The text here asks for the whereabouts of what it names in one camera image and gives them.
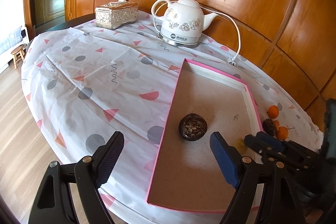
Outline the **metal kettle base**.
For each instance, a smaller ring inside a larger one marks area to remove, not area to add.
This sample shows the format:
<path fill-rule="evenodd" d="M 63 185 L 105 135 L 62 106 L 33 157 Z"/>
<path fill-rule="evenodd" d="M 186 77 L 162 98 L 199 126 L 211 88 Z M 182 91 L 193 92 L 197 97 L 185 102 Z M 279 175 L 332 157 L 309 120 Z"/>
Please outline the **metal kettle base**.
<path fill-rule="evenodd" d="M 170 45 L 175 46 L 175 47 L 196 48 L 199 45 L 199 42 L 196 42 L 194 44 L 177 42 L 173 39 L 169 39 L 169 38 L 164 37 L 161 33 L 158 34 L 158 37 L 161 40 L 163 40 L 165 43 L 170 44 Z"/>

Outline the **pink-edged shallow tray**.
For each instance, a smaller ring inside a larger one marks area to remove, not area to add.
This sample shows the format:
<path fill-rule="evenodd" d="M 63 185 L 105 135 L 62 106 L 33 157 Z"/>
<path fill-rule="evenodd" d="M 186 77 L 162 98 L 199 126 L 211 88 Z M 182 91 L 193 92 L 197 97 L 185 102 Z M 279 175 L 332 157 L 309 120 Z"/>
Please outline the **pink-edged shallow tray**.
<path fill-rule="evenodd" d="M 247 83 L 184 60 L 147 192 L 147 203 L 192 213 L 223 213 L 234 195 L 210 148 L 219 132 L 236 146 L 261 130 Z"/>

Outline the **small yellow round fruit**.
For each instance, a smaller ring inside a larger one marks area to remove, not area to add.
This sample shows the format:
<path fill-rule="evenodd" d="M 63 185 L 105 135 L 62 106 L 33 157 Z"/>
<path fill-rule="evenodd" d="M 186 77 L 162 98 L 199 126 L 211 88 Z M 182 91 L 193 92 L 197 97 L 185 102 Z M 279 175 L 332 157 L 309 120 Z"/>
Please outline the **small yellow round fruit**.
<path fill-rule="evenodd" d="M 244 140 L 243 139 L 238 139 L 236 142 L 235 142 L 235 148 L 238 150 L 238 152 L 242 155 L 246 152 L 247 150 L 247 147 L 245 146 L 244 144 Z"/>

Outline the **small orange carrot piece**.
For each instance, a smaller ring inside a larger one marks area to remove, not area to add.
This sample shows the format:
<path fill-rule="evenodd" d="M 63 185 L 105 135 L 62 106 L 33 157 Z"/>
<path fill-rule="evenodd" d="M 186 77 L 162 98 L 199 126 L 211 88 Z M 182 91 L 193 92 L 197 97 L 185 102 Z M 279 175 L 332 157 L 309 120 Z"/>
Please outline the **small orange carrot piece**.
<path fill-rule="evenodd" d="M 274 120 L 273 122 L 274 122 L 274 125 L 276 127 L 276 131 L 278 131 L 279 127 L 280 127 L 280 122 L 278 120 Z"/>

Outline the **dark brown dried fruit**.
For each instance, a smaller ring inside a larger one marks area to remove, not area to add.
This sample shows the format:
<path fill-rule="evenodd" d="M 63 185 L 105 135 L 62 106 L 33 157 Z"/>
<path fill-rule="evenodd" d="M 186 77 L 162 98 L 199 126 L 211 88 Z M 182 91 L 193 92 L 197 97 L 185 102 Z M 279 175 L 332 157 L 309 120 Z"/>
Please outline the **dark brown dried fruit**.
<path fill-rule="evenodd" d="M 265 119 L 262 122 L 262 129 L 266 134 L 268 134 L 271 137 L 274 137 L 274 135 L 276 135 L 276 132 L 277 132 L 277 127 L 274 121 L 270 118 Z"/>
<path fill-rule="evenodd" d="M 197 141 L 207 132 L 207 122 L 198 114 L 190 113 L 179 122 L 179 133 L 187 141 Z"/>

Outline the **white patterned tablecloth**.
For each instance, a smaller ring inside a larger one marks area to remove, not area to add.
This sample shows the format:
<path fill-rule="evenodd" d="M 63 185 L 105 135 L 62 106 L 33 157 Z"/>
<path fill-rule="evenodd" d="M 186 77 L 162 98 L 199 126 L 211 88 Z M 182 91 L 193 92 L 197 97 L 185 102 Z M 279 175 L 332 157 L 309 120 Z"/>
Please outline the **white patterned tablecloth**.
<path fill-rule="evenodd" d="M 22 66 L 22 89 L 43 136 L 62 163 L 91 155 L 115 131 L 121 157 L 101 193 L 127 223 L 217 223 L 220 215 L 183 213 L 146 202 L 171 105 L 203 116 L 235 144 L 255 133 L 243 96 L 248 86 L 260 118 L 278 107 L 289 139 L 317 151 L 323 132 L 262 70 L 202 35 L 195 48 L 157 36 L 151 15 L 117 30 L 86 22 L 34 38 Z"/>

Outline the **ornate silver tissue box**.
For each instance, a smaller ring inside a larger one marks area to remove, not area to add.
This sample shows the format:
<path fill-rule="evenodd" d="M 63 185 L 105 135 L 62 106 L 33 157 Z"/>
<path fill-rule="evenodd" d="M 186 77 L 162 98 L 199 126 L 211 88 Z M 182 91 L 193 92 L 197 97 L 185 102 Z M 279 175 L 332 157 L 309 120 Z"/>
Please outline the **ornate silver tissue box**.
<path fill-rule="evenodd" d="M 115 30 L 138 18 L 138 3 L 127 0 L 108 2 L 95 8 L 96 26 Z"/>

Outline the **white ceramic electric kettle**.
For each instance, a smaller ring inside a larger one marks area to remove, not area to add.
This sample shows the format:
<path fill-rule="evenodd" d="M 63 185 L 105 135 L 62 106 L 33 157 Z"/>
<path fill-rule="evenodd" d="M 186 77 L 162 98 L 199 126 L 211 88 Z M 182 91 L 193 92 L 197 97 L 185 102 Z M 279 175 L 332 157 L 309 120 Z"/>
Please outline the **white ceramic electric kettle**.
<path fill-rule="evenodd" d="M 167 9 L 163 16 L 155 14 L 159 3 L 165 2 Z M 205 15 L 195 0 L 157 0 L 151 7 L 154 19 L 161 21 L 161 33 L 164 37 L 177 42 L 194 44 L 199 41 L 202 32 L 206 30 L 217 14 L 211 12 Z"/>

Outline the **dark brown dried fruit front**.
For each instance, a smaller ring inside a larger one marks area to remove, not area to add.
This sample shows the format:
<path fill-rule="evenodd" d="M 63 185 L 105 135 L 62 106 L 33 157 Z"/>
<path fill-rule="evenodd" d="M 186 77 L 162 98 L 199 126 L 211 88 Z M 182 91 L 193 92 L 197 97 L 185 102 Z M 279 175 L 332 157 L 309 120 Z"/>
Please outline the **dark brown dried fruit front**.
<path fill-rule="evenodd" d="M 197 141 L 207 132 L 207 122 L 198 114 L 190 113 L 179 122 L 179 133 L 187 141 Z"/>

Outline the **orange mandarin with stem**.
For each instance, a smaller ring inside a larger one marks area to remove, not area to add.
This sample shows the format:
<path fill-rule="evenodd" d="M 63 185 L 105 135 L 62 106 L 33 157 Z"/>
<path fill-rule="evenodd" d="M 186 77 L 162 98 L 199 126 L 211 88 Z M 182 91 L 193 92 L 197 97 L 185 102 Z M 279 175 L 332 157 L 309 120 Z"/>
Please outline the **orange mandarin with stem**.
<path fill-rule="evenodd" d="M 285 127 L 285 126 L 280 126 L 278 130 L 276 131 L 276 138 L 279 141 L 284 141 L 288 138 L 289 136 L 289 131 L 294 129 L 294 127 Z"/>

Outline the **small wooden stool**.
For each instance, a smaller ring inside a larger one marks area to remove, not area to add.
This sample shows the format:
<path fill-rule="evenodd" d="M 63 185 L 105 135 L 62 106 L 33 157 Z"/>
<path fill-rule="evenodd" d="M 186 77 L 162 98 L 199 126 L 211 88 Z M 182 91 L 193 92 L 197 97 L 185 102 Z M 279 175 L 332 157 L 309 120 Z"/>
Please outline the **small wooden stool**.
<path fill-rule="evenodd" d="M 25 60 L 25 46 L 22 44 L 11 51 L 13 56 L 14 68 L 18 69 L 18 64 L 20 61 Z"/>

